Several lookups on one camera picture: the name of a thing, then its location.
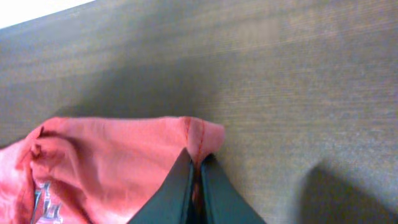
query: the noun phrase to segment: red fabric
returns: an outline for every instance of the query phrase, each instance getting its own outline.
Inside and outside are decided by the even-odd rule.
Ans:
[[[0,150],[0,223],[126,223],[183,148],[199,166],[223,140],[197,118],[52,118]]]

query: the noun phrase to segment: wooden surface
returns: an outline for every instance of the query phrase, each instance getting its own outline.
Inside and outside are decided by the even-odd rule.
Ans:
[[[394,0],[98,0],[2,29],[0,145],[56,115],[197,116],[225,125],[217,157],[269,223],[335,213],[322,198],[353,189],[350,205],[388,222],[397,11]],[[331,180],[318,170],[343,184],[314,191]]]

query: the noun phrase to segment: pink cloth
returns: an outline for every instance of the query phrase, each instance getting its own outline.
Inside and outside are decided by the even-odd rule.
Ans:
[[[223,140],[198,118],[52,118],[0,150],[0,223],[126,223],[183,148],[199,166]]]

